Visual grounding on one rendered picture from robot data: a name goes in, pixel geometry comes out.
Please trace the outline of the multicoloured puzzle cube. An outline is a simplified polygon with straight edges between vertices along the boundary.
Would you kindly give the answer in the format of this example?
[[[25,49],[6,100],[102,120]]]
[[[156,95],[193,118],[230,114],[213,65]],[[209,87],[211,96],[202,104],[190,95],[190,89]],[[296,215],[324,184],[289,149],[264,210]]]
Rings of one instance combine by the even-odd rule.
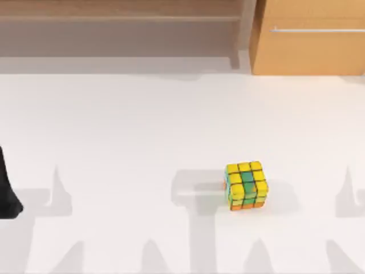
[[[262,208],[269,193],[269,186],[261,162],[226,165],[224,193],[231,211]]]

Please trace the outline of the open wooden shelf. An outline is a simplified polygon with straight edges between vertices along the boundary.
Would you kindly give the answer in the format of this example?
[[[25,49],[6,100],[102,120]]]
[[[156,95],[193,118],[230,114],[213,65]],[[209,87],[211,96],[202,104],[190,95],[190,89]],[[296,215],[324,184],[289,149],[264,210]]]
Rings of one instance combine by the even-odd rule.
[[[226,58],[256,0],[0,0],[0,57]]]

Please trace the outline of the wooden cupboard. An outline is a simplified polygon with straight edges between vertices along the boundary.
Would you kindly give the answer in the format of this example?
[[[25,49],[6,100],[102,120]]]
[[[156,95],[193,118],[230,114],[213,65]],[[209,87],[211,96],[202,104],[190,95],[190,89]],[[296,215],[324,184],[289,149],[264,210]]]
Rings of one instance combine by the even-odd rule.
[[[365,29],[365,0],[257,0],[249,44],[254,75],[365,74],[365,33],[271,29]]]

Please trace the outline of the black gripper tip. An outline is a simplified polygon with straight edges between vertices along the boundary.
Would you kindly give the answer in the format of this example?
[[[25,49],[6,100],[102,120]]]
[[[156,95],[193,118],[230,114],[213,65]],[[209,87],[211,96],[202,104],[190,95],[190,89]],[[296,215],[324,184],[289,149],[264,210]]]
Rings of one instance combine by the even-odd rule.
[[[0,146],[0,219],[15,219],[23,211],[23,204],[13,191]]]

